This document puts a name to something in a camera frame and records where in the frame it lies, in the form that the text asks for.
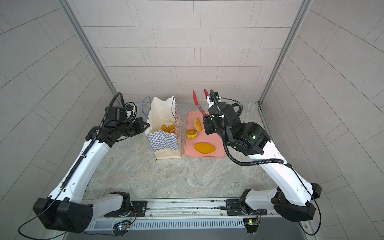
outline paper bag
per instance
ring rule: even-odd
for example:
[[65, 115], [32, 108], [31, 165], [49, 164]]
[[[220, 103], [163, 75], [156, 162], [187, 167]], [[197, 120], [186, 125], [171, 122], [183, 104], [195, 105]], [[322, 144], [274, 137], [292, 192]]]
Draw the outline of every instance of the paper bag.
[[[147, 123], [150, 127], [144, 132], [155, 153], [156, 159], [181, 158], [181, 120], [175, 96], [166, 101], [154, 97], [150, 103]], [[175, 123], [175, 133], [161, 130], [165, 124]]]

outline wall tile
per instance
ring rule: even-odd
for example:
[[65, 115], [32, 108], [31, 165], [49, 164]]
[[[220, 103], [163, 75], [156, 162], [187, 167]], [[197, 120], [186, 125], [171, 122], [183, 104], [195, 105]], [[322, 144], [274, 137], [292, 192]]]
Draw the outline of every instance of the wall tile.
[[325, 48], [328, 46], [329, 42], [332, 40], [333, 36], [336, 34], [337, 30], [339, 30], [339, 26], [336, 24], [333, 24], [327, 35], [325, 36], [324, 40], [321, 42], [319, 48], [316, 50], [318, 54], [322, 54], [325, 50]]
[[9, 31], [12, 29], [11, 25], [0, 15], [0, 29], [3, 32]]
[[347, 186], [329, 192], [327, 197], [348, 239], [380, 240], [379, 234], [350, 187]]
[[338, 137], [340, 137], [347, 131], [348, 128], [343, 123], [341, 123], [321, 140], [323, 141], [325, 146], [328, 146], [330, 143], [332, 143], [334, 140], [336, 140]]
[[131, 67], [136, 82], [172, 82], [169, 67]]
[[279, 70], [279, 74], [291, 91], [301, 77], [301, 71], [298, 69], [298, 67], [296, 67], [296, 65], [288, 56], [285, 57], [284, 62]]
[[290, 28], [300, 7], [300, 2], [263, 2], [256, 26]]
[[260, 5], [252, 1], [202, 1], [201, 26], [248, 27], [252, 10], [258, 12]]
[[0, 14], [12, 27], [17, 27], [59, 8], [52, 0], [1, 1]]
[[55, 47], [36, 20], [3, 33], [0, 35], [0, 72], [12, 79]]
[[98, 75], [83, 91], [78, 98], [78, 101], [89, 113], [91, 113], [106, 90], [107, 86], [104, 80]]
[[47, 186], [53, 174], [29, 164], [0, 203], [0, 211], [10, 218], [2, 219], [0, 232], [4, 239], [15, 239], [17, 228], [29, 216], [36, 199]]
[[128, 7], [129, 7], [129, 12], [131, 13], [132, 21], [134, 26], [141, 26], [140, 24], [140, 19], [137, 14], [136, 10], [136, 4], [134, 0], [127, 0]]
[[216, 92], [220, 94], [227, 94], [227, 93], [233, 93], [233, 89], [235, 87], [235, 83], [220, 83], [217, 84], [216, 82], [201, 82], [200, 83], [200, 92], [203, 93], [204, 89], [207, 91], [214, 89]]
[[383, 16], [383, 12], [384, 4], [380, 0], [342, 0], [327, 1], [320, 15], [363, 39]]
[[341, 175], [339, 168], [308, 119], [302, 121], [295, 129], [295, 133], [320, 183]]
[[237, 93], [262, 94], [266, 83], [241, 82]]
[[376, 227], [376, 230], [379, 232], [380, 236], [384, 236], [384, 221], [373, 222], [373, 225]]
[[223, 67], [222, 82], [255, 82], [261, 67]]
[[276, 115], [277, 111], [279, 111], [281, 106], [273, 92], [269, 91], [268, 95], [266, 96], [266, 102], [268, 103], [268, 106], [271, 109], [272, 115]]
[[76, 101], [73, 105], [75, 108], [77, 108], [77, 110], [81, 112], [84, 117], [89, 118], [89, 112], [79, 103], [79, 101]]
[[295, 86], [293, 87], [293, 89], [291, 90], [291, 93], [292, 93], [293, 95], [296, 94], [297, 90], [298, 90], [299, 87], [303, 84], [303, 82], [304, 82], [305, 79], [306, 79], [306, 78], [305, 78], [304, 74], [302, 74], [302, 75], [300, 76], [299, 80], [297, 81], [297, 83], [295, 84]]
[[105, 67], [104, 69], [112, 82], [132, 82], [125, 67]]
[[355, 140], [345, 133], [327, 146], [359, 202], [372, 221], [383, 219], [384, 174]]
[[216, 74], [217, 67], [176, 67], [178, 82], [216, 81]]
[[126, 1], [73, 0], [73, 3], [84, 26], [133, 26]]
[[282, 113], [279, 119], [276, 120], [277, 126], [283, 136], [284, 142], [288, 148], [288, 151], [293, 159], [298, 158], [301, 154], [304, 153], [303, 148], [301, 147], [297, 137], [289, 124], [285, 113]]
[[193, 1], [135, 1], [141, 26], [194, 26]]
[[348, 186], [348, 183], [347, 183], [347, 181], [345, 181], [345, 178], [343, 175], [341, 175], [337, 178], [334, 178], [332, 180], [329, 180], [328, 182], [325, 182], [321, 185], [324, 193], [327, 193], [327, 192], [330, 192], [330, 191], [333, 191], [333, 190], [336, 190], [336, 189], [339, 189], [339, 188], [342, 188], [345, 186]]
[[37, 114], [30, 112], [0, 143], [3, 153], [0, 195], [7, 194], [54, 129]]
[[148, 48], [152, 66], [194, 66], [193, 48]]
[[331, 29], [333, 23], [308, 11], [297, 35], [311, 48], [317, 50]]
[[151, 83], [116, 83], [122, 94], [154, 94]]
[[211, 48], [258, 48], [265, 28], [212, 28]]
[[384, 172], [384, 131], [375, 135], [374, 137], [363, 142], [361, 146], [376, 163], [376, 165]]
[[359, 142], [384, 130], [383, 112], [331, 65], [325, 67], [313, 86]]
[[88, 40], [91, 42], [94, 48], [105, 48], [105, 43], [101, 37], [99, 30], [95, 26], [84, 26], [82, 27]]
[[71, 41], [66, 41], [32, 64], [24, 73], [48, 93], [81, 59]]
[[249, 48], [244, 48], [243, 49], [243, 54], [241, 56], [240, 65], [239, 66], [241, 66], [241, 67], [245, 66], [245, 62], [247, 61], [247, 58], [248, 58], [248, 52], [249, 52]]
[[153, 28], [158, 48], [209, 48], [210, 28]]
[[159, 94], [186, 94], [195, 89], [194, 82], [185, 83], [157, 83]]
[[244, 94], [243, 102], [257, 102], [261, 97], [261, 94]]
[[39, 102], [39, 105], [61, 121], [85, 88], [79, 76], [72, 70]]
[[37, 104], [32, 111], [34, 111], [37, 115], [39, 115], [42, 119], [47, 121], [53, 127], [57, 127], [59, 121], [52, 116], [49, 112], [47, 112], [44, 108], [42, 108], [39, 104]]
[[57, 166], [56, 164], [53, 164], [50, 161], [47, 161], [37, 155], [32, 159], [31, 164], [44, 170], [47, 170], [48, 172], [51, 172], [53, 174], [55, 174], [56, 170], [59, 168], [59, 166]]
[[24, 73], [0, 88], [0, 113], [2, 113], [0, 139], [5, 138], [44, 95], [45, 93]]
[[98, 27], [107, 48], [154, 48], [152, 28]]
[[99, 101], [96, 105], [96, 107], [93, 109], [91, 115], [85, 122], [83, 128], [81, 129], [78, 138], [85, 139], [89, 131], [94, 127], [100, 125], [100, 121], [103, 119], [105, 114], [105, 107], [106, 105], [103, 103], [103, 101]]
[[74, 47], [76, 48], [77, 52], [80, 54], [81, 58], [85, 58], [88, 53], [85, 50], [84, 46], [80, 42], [80, 39], [77, 37], [77, 35], [70, 38], [71, 42], [73, 43]]
[[279, 57], [280, 48], [251, 48], [249, 49], [246, 66], [273, 67]]
[[279, 103], [283, 108], [289, 123], [293, 124], [294, 121], [303, 112], [303, 110], [284, 82], [281, 84], [279, 90], [277, 91], [276, 97], [279, 100]]
[[202, 48], [201, 66], [239, 66], [242, 58], [241, 48]]
[[36, 19], [41, 27], [44, 29], [45, 33], [48, 34], [49, 38], [53, 41], [53, 43], [56, 46], [59, 46], [61, 44], [61, 41], [56, 36], [55, 32], [52, 30], [52, 28], [48, 25], [47, 21], [44, 19], [44, 16], [39, 17]]
[[194, 26], [201, 26], [201, 1], [193, 2], [193, 21]]
[[337, 31], [322, 57], [367, 98], [372, 99], [384, 89], [384, 69], [377, 67], [384, 62], [384, 53], [347, 31]]
[[295, 38], [288, 56], [311, 83], [327, 65], [327, 62], [299, 37]]
[[62, 43], [75, 35], [72, 26], [61, 9], [44, 15], [44, 19]]
[[293, 160], [293, 163], [295, 164], [295, 166], [299, 166], [300, 164], [302, 164], [303, 162], [305, 162], [307, 160], [308, 160], [307, 155], [305, 155], [305, 153], [303, 153], [298, 158]]
[[37, 154], [60, 165], [86, 120], [79, 110], [71, 107]]
[[71, 168], [72, 164], [75, 162], [75, 160], [79, 156], [79, 153], [81, 151], [81, 147], [79, 147], [77, 144], [74, 143], [74, 144], [72, 144], [70, 149], [67, 151], [68, 151], [68, 153], [66, 153], [64, 160], [60, 164], [55, 175], [52, 177], [49, 184], [45, 188], [43, 194], [41, 195], [42, 198], [48, 197], [49, 194], [52, 192], [52, 190], [55, 189], [56, 186], [65, 177], [68, 170]]
[[290, 28], [265, 28], [261, 48], [282, 48]]
[[341, 120], [308, 80], [304, 80], [295, 98], [320, 138], [341, 124]]
[[140, 48], [98, 48], [106, 66], [145, 66]]
[[346, 237], [344, 229], [341, 225], [323, 227], [326, 237]]

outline tongs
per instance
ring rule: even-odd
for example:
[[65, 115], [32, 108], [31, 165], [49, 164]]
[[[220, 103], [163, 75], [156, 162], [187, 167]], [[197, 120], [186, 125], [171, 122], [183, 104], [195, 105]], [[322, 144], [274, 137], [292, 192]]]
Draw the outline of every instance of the tongs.
[[195, 105], [199, 108], [201, 114], [203, 114], [203, 116], [206, 116], [208, 114], [205, 113], [205, 111], [203, 110], [203, 108], [200, 106], [199, 102], [197, 101], [197, 97], [196, 97], [196, 93], [195, 93], [195, 90], [193, 90], [193, 101], [195, 102]]

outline black cable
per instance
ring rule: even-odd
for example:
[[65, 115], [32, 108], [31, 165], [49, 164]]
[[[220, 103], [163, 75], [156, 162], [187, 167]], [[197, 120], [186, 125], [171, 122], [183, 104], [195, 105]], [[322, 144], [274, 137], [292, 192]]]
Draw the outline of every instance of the black cable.
[[112, 235], [112, 234], [104, 234], [104, 233], [86, 233], [86, 232], [83, 232], [87, 235], [104, 235], [104, 236], [117, 236], [117, 235]]
[[73, 167], [71, 168], [71, 170], [70, 170], [70, 172], [68, 173], [67, 177], [65, 178], [63, 184], [60, 186], [60, 188], [61, 188], [62, 190], [67, 186], [69, 180], [71, 179], [72, 175], [75, 173], [77, 167], [80, 165], [80, 163], [81, 163], [81, 161], [83, 160], [83, 158], [86, 157], [87, 152], [91, 149], [91, 147], [92, 147], [92, 145], [94, 144], [94, 142], [96, 142], [96, 139], [97, 139], [97, 137], [99, 136], [100, 130], [101, 130], [101, 128], [104, 126], [105, 119], [107, 118], [107, 115], [108, 115], [109, 111], [111, 110], [112, 105], [113, 105], [113, 103], [116, 101], [116, 99], [117, 99], [118, 96], [120, 96], [120, 98], [121, 98], [121, 104], [122, 104], [123, 106], [125, 106], [125, 104], [124, 104], [124, 99], [123, 99], [123, 96], [122, 96], [121, 92], [116, 93], [115, 96], [113, 96], [111, 102], [109, 103], [109, 106], [108, 106], [107, 109], [105, 110], [104, 117], [103, 117], [103, 119], [101, 120], [101, 123], [100, 123], [99, 127], [97, 128], [97, 130], [96, 130], [96, 134], [95, 134], [95, 136], [92, 138], [92, 141], [88, 144], [87, 148], [81, 153], [80, 157], [76, 160], [76, 163], [75, 163], [75, 164], [73, 165]]
[[253, 166], [253, 165], [261, 165], [261, 164], [268, 164], [268, 163], [280, 163], [280, 164], [284, 164], [285, 166], [287, 166], [289, 168], [292, 168], [292, 165], [290, 163], [288, 163], [288, 162], [285, 163], [284, 160], [278, 159], [278, 158], [270, 158], [270, 159], [264, 159], [264, 160], [260, 160], [260, 161], [251, 161], [251, 162], [240, 162], [240, 161], [237, 161], [231, 155], [231, 153], [228, 150], [227, 142], [226, 142], [226, 139], [225, 139], [226, 131], [225, 131], [224, 118], [220, 117], [220, 116], [223, 116], [223, 112], [221, 111], [220, 106], [218, 104], [217, 96], [216, 96], [215, 92], [212, 89], [210, 91], [210, 96], [211, 96], [211, 98], [213, 99], [213, 101], [214, 101], [214, 103], [216, 105], [217, 112], [218, 112], [218, 115], [219, 115], [219, 118], [220, 118], [221, 130], [222, 130], [221, 138], [223, 140], [223, 147], [224, 147], [225, 153], [227, 154], [229, 159], [231, 159], [232, 162], [234, 162], [234, 163], [236, 163], [237, 165], [240, 165], [240, 166]]
[[297, 174], [297, 172], [296, 172], [294, 169], [292, 169], [292, 171], [296, 174], [297, 178], [300, 180], [300, 182], [301, 182], [301, 184], [304, 186], [305, 190], [307, 190], [308, 194], [312, 197], [312, 199], [313, 199], [314, 202], [316, 203], [317, 209], [319, 210], [319, 218], [320, 218], [320, 219], [319, 219], [319, 226], [317, 227], [316, 232], [314, 232], [314, 233], [307, 233], [307, 232], [304, 230], [304, 228], [302, 227], [302, 225], [301, 225], [299, 222], [297, 222], [297, 223], [299, 224], [300, 228], [301, 228], [307, 235], [309, 235], [309, 236], [314, 236], [314, 235], [316, 235], [316, 233], [319, 231], [320, 226], [321, 226], [321, 212], [320, 212], [319, 205], [317, 204], [316, 199], [312, 196], [312, 194], [308, 191], [307, 187], [306, 187], [306, 186], [304, 185], [304, 183], [301, 181], [301, 179], [300, 179], [299, 175]]
[[50, 204], [44, 211], [42, 211], [39, 215], [35, 216], [35, 217], [32, 218], [31, 220], [29, 220], [29, 221], [23, 223], [23, 224], [19, 227], [19, 229], [17, 230], [17, 232], [19, 232], [19, 234], [20, 234], [21, 236], [26, 237], [26, 238], [29, 238], [29, 239], [33, 239], [33, 240], [49, 240], [49, 239], [54, 239], [54, 238], [60, 237], [61, 235], [66, 234], [67, 232], [62, 233], [62, 234], [60, 234], [60, 235], [57, 235], [57, 236], [55, 236], [55, 237], [41, 239], [41, 238], [28, 237], [27, 235], [23, 234], [23, 233], [20, 231], [21, 228], [22, 228], [25, 224], [29, 223], [30, 221], [32, 221], [33, 219], [39, 217], [41, 214], [43, 214], [45, 211], [47, 211], [48, 208], [49, 208], [50, 206], [52, 206], [52, 204], [53, 204], [53, 203], [56, 201], [56, 199], [59, 197], [60, 193], [61, 193], [61, 192], [59, 192], [59, 194], [55, 197], [55, 199], [53, 200], [53, 202], [51, 202], [51, 204]]

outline metal base plate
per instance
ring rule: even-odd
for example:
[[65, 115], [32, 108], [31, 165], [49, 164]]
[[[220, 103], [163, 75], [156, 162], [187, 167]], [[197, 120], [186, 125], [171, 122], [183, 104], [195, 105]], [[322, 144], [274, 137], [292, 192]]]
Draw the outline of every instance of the metal base plate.
[[[147, 201], [131, 201], [132, 207], [136, 209], [137, 217], [144, 217], [145, 211], [147, 209]], [[104, 217], [121, 217], [119, 214], [116, 213], [117, 211], [110, 212], [104, 215]], [[135, 217], [135, 212], [131, 211], [128, 215], [125, 217], [131, 217], [133, 214], [133, 217]]]
[[[259, 213], [258, 212], [253, 212], [252, 214], [250, 215], [245, 215], [241, 210], [235, 210], [237, 207], [237, 202], [238, 200], [237, 199], [227, 199], [225, 201], [226, 205], [227, 205], [227, 214], [228, 216], [253, 216], [253, 215], [258, 215]], [[267, 211], [266, 209], [259, 209], [261, 215], [267, 215]]]

